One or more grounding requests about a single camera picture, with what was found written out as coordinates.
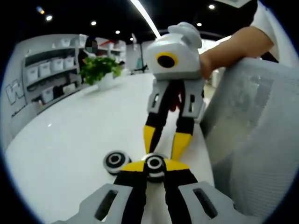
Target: white pot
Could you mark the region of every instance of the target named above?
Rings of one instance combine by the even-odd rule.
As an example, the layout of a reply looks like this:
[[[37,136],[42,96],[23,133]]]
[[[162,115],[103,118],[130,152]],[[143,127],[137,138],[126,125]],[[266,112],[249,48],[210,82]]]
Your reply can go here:
[[[114,84],[113,73],[107,73],[100,81],[98,81],[97,86],[99,90],[107,90],[111,88]]]

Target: gray robot part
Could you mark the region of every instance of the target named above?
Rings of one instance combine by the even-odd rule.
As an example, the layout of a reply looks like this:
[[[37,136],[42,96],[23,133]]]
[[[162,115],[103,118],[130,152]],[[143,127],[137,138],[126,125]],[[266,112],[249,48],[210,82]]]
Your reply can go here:
[[[245,216],[234,202],[207,182],[178,187],[189,210],[192,224],[261,224],[257,217]]]
[[[197,71],[184,71],[184,72],[169,72],[169,73],[156,73],[154,74],[158,81],[163,80],[178,80],[178,79],[199,79],[200,70]]]
[[[121,224],[132,189],[128,186],[105,184],[80,204],[79,212],[76,215],[67,221],[56,221],[52,224]]]
[[[183,117],[198,118],[204,101],[201,96],[205,85],[203,78],[197,80],[185,80],[185,106],[183,108]],[[149,96],[148,112],[158,113],[161,100],[165,94],[169,81],[154,81],[153,91]],[[191,96],[194,96],[194,102],[191,102]]]
[[[178,25],[172,25],[168,27],[168,32],[171,33],[178,33],[186,36],[188,40],[194,46],[194,49],[198,49],[202,47],[202,41],[200,37],[199,31],[190,23],[181,22]]]
[[[185,106],[183,108],[183,117],[198,118],[204,100],[201,93],[204,89],[205,80],[203,78],[198,80],[185,80]],[[194,102],[191,102],[191,96],[194,96]]]
[[[152,112],[152,113],[159,112],[161,100],[165,94],[168,84],[169,84],[169,81],[157,82],[156,80],[154,80],[153,91],[151,92],[151,95],[149,96],[148,112]]]

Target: hand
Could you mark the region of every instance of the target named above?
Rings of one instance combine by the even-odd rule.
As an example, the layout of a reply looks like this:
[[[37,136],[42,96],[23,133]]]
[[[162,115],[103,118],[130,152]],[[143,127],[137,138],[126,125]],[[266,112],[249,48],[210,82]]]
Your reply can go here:
[[[208,80],[213,72],[210,59],[205,53],[199,55],[200,60],[200,74],[205,79]]]

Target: white storage box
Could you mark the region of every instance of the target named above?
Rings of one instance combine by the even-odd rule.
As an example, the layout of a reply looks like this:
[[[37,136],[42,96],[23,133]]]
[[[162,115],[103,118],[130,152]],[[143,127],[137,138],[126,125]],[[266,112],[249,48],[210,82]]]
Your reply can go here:
[[[71,44],[71,39],[66,38],[66,39],[61,39],[60,42],[58,43],[58,47],[62,47],[62,48],[67,48],[69,47]]]
[[[64,68],[68,69],[74,67],[75,58],[74,57],[67,57],[64,59]]]
[[[49,76],[50,74],[51,74],[50,62],[46,62],[46,63],[39,65],[39,76],[40,77]]]
[[[45,89],[44,91],[42,91],[42,99],[43,99],[43,103],[44,104],[52,101],[53,98],[54,98],[54,95],[53,95],[53,86]]]
[[[28,68],[26,75],[27,75],[28,83],[34,82],[35,80],[38,79],[38,67],[36,66],[36,67]]]
[[[54,59],[52,60],[52,67],[51,67],[52,71],[61,71],[64,69],[64,60],[63,58],[59,58],[59,59]]]
[[[73,84],[70,84],[70,85],[65,86],[65,87],[63,88],[63,91],[64,91],[64,94],[66,94],[66,93],[75,91],[75,89],[76,89],[76,86],[75,86],[75,84],[73,83]]]

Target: yellow panel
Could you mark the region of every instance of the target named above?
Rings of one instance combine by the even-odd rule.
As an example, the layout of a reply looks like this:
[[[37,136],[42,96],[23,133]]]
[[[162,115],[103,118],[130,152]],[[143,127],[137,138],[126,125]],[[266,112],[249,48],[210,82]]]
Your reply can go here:
[[[189,169],[189,167],[186,164],[183,164],[179,161],[174,161],[169,159],[164,159],[164,161],[166,164],[167,171]]]
[[[178,64],[178,57],[175,54],[171,53],[171,52],[161,52],[161,53],[159,53],[159,54],[156,55],[156,59],[158,60],[158,58],[160,56],[171,57],[174,60],[174,66],[176,66]]]
[[[190,141],[192,139],[192,135],[186,133],[175,133],[174,140],[172,144],[172,160],[179,160],[182,156],[183,152],[188,147]]]
[[[145,144],[146,154],[150,153],[150,144],[155,132],[155,128],[145,125],[143,128],[143,139]]]
[[[145,161],[139,161],[139,162],[131,162],[125,167],[123,167],[122,171],[131,171],[131,172],[142,172],[144,167]]]

